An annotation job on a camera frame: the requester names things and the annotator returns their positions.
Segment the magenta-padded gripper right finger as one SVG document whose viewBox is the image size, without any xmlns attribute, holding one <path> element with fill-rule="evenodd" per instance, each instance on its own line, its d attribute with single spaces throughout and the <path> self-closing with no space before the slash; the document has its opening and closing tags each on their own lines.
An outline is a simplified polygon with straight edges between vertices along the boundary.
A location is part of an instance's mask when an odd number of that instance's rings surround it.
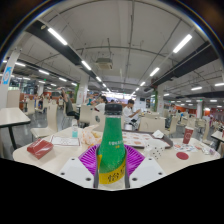
<svg viewBox="0 0 224 224">
<path fill-rule="evenodd" d="M 125 188 L 140 188 L 166 176 L 153 157 L 145 157 L 126 145 Z"/>
</svg>

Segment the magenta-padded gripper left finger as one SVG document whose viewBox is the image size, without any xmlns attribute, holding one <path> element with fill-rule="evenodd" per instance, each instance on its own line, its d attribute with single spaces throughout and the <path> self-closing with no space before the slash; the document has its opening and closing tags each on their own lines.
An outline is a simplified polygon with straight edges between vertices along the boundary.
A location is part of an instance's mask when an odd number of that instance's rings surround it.
<svg viewBox="0 0 224 224">
<path fill-rule="evenodd" d="M 79 157 L 71 157 L 59 171 L 58 176 L 84 188 L 97 188 L 99 185 L 97 152 L 94 145 Z"/>
</svg>

